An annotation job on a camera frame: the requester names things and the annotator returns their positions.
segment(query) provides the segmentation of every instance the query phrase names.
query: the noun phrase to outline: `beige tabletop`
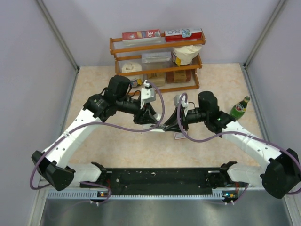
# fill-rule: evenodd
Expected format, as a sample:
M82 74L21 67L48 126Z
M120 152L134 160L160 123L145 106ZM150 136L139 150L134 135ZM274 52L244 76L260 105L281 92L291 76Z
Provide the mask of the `beige tabletop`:
M81 110L86 100L107 87L114 76L113 66L81 67L75 87L66 127ZM239 64L204 64L198 69L200 89L187 90L188 100L198 106L198 93L209 90L218 99L222 111L229 112L231 107L248 95L246 84ZM164 120L173 113L173 98L182 92L164 93L166 106ZM152 105L161 113L160 98ZM134 125L133 116L118 112L107 122L127 128L142 129ZM261 136L254 114L252 101L239 122L250 132ZM195 139L212 136L203 123L189 125L188 134ZM104 167L218 167L229 161L249 165L257 163L237 146L221 138L205 143L194 143L188 139L174 139L173 132L133 133L106 126L99 126L73 155L72 163L98 162Z

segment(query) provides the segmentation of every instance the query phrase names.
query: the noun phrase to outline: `white wall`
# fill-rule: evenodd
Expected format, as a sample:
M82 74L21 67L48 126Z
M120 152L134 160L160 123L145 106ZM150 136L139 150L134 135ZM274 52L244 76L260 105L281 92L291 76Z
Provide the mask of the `white wall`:
M112 65L109 38L202 27L205 63L244 63L279 0L44 0L75 60Z
M270 138L301 156L301 1L289 0L249 68Z
M33 0L1 3L0 225L24 226L31 155L58 136L75 73Z

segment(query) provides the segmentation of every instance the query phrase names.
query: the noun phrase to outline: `bottle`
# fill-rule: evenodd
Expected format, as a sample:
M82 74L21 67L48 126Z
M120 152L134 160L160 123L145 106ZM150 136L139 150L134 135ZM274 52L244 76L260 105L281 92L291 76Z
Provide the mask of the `bottle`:
M245 97L242 101L234 105L230 111L230 115L236 120L240 119L246 112L246 106L250 101L250 97Z

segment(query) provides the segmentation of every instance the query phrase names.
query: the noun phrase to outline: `shelf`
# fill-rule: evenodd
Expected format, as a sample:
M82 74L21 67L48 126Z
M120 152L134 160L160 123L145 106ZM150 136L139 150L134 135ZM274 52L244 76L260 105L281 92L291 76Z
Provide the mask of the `shelf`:
M158 87L161 93L183 91L189 89L198 89L199 81L197 76L197 70L193 69L192 78L188 82L178 82L178 83L167 83L165 78L165 85ZM140 90L141 86L132 88L130 95L133 95L135 91Z
M142 50L150 50L150 49L160 49L160 48L172 48L172 47L180 47L180 46L190 46L190 45L205 45L206 38L204 33L202 34L202 38L199 40L188 40L188 41L177 41L177 42L165 42L163 39L162 44L157 45L145 45L145 46L134 46L128 48L114 48L115 42L122 42L122 38L113 39L110 38L110 53L112 55L116 55L117 53L127 53L127 52L134 52L134 51L142 51Z
M130 60L131 62L137 62L141 64L142 71L122 73L121 68L128 60ZM173 72L173 71L190 70L190 69L197 69L197 68L202 68L202 60L199 54L192 60L192 63L190 65L185 65L185 66L177 66L175 63L171 61L162 62L162 63L142 64L141 55L115 58L115 73L117 75L122 75L122 76L133 76L133 75L159 73L159 72Z

